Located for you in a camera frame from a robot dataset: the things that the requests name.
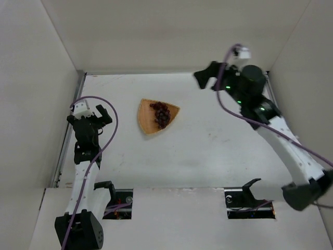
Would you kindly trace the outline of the dark red grape bunch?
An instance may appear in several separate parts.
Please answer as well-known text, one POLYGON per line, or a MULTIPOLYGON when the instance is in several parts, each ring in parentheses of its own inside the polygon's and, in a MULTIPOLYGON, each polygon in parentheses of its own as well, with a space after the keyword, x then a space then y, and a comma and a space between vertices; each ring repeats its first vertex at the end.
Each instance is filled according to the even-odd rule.
POLYGON ((159 129, 164 129, 170 123, 171 114, 166 103, 155 102, 149 105, 155 111, 155 123, 158 124, 159 129))

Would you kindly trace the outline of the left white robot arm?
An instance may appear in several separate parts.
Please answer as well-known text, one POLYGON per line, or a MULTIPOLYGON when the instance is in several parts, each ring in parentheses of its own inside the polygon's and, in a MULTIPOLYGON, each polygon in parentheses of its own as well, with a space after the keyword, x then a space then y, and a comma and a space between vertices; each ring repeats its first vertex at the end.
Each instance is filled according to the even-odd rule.
POLYGON ((91 111, 87 101, 80 101, 67 117, 76 138, 75 179, 65 213, 55 220, 62 249, 101 249, 104 243, 101 221, 114 187, 110 181, 97 183, 96 177, 101 164, 99 135, 112 118, 102 105, 96 108, 100 117, 91 111))

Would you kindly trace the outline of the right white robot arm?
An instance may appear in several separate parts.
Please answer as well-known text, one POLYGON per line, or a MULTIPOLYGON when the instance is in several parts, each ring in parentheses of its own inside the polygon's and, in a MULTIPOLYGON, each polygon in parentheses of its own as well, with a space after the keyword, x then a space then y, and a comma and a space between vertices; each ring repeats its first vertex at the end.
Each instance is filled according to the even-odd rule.
POLYGON ((235 117, 246 121, 272 147, 286 166, 292 182, 281 187, 285 202, 303 211, 332 187, 332 170, 326 170, 314 158, 315 152, 302 146, 288 128, 280 110, 263 95, 267 82, 263 71, 254 65, 239 69, 225 62, 212 61, 194 73, 201 89, 216 78, 213 91, 225 91, 239 106, 235 117))

